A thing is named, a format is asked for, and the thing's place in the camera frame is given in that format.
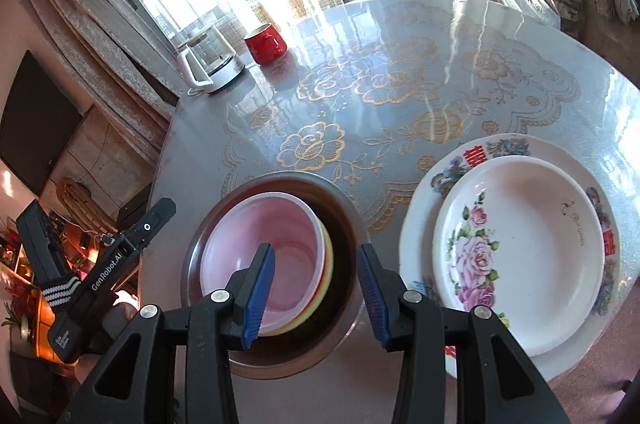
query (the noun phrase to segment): floral plate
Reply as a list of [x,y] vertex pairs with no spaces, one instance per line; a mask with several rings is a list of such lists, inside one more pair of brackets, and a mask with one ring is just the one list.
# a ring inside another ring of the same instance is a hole
[[490,306],[503,322],[507,314],[530,357],[560,345],[585,321],[604,266],[600,221],[580,184],[523,155],[489,159],[453,186],[432,254],[443,305]]
[[[585,190],[602,227],[604,274],[593,309],[580,328],[564,343],[531,358],[543,377],[549,380],[577,364],[604,330],[609,322],[613,287],[620,274],[618,230],[610,214],[609,202],[591,173],[565,150],[530,135],[510,133],[477,139],[449,153],[425,175],[409,204],[400,235],[400,275],[409,288],[420,290],[440,302],[434,291],[431,255],[433,231],[440,207],[453,185],[471,168],[505,155],[533,156],[565,171]],[[481,216],[481,213],[475,213],[474,216]],[[445,353],[447,372],[455,377],[455,349],[446,347]]]

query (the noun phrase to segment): blue gripper pad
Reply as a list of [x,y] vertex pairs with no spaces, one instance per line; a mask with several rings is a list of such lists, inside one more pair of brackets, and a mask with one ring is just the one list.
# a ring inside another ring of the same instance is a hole
[[258,337],[258,331],[260,330],[260,324],[262,323],[262,316],[264,315],[264,308],[267,306],[271,282],[273,282],[273,274],[276,270],[276,255],[271,245],[260,244],[258,252],[256,253],[256,258],[259,257],[261,251],[263,251],[263,246],[265,245],[268,247],[264,251],[262,263],[255,275],[254,287],[252,288],[244,306],[244,324],[242,326],[240,339],[242,347],[245,350],[248,350],[251,347],[251,343],[253,343],[255,338]]
[[385,299],[380,285],[374,273],[374,266],[369,261],[365,247],[361,245],[356,254],[356,268],[358,280],[364,296],[364,302],[369,313],[369,320],[373,328],[373,335],[387,348],[391,344],[391,332],[389,331],[389,315]]

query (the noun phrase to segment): metal screw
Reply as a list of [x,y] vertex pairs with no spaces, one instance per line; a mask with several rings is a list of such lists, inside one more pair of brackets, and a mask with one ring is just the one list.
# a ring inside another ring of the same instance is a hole
[[224,303],[231,297],[231,294],[224,289],[214,290],[211,293],[211,301],[215,301],[216,303]]
[[158,314],[158,307],[155,305],[145,305],[140,309],[140,315],[143,318],[152,318]]
[[491,317],[491,309],[489,307],[485,307],[484,305],[478,305],[474,309],[474,314],[480,319],[489,319]]
[[422,294],[420,294],[417,290],[407,290],[404,294],[402,294],[402,298],[404,301],[408,301],[409,303],[419,303],[422,299]]

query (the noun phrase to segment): pink plastic bowl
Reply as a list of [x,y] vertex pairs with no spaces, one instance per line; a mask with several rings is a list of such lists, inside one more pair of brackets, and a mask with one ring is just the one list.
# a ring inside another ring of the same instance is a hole
[[286,193],[247,198],[218,222],[200,263],[200,287],[208,294],[224,288],[236,270],[249,267],[263,242],[275,250],[276,271],[258,333],[261,336],[293,321],[320,283],[324,238],[311,208]]

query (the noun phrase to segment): glass kettle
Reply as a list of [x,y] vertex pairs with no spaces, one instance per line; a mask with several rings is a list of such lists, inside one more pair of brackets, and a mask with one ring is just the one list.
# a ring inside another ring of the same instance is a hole
[[177,60],[190,91],[215,92],[244,69],[236,51],[213,25],[180,45]]

